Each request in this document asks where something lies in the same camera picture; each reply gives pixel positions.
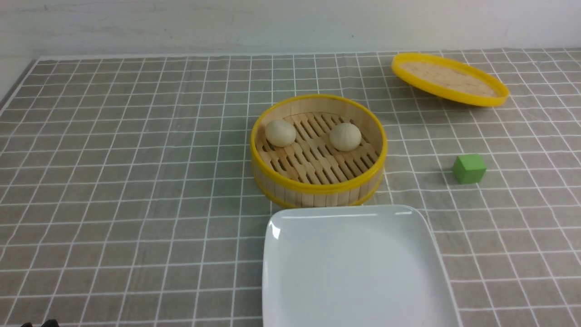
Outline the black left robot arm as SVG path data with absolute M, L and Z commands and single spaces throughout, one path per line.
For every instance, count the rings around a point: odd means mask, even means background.
M 24 323 L 21 327 L 34 327 L 34 325 L 30 322 Z M 58 321 L 56 319 L 49 319 L 45 321 L 40 327 L 59 327 Z

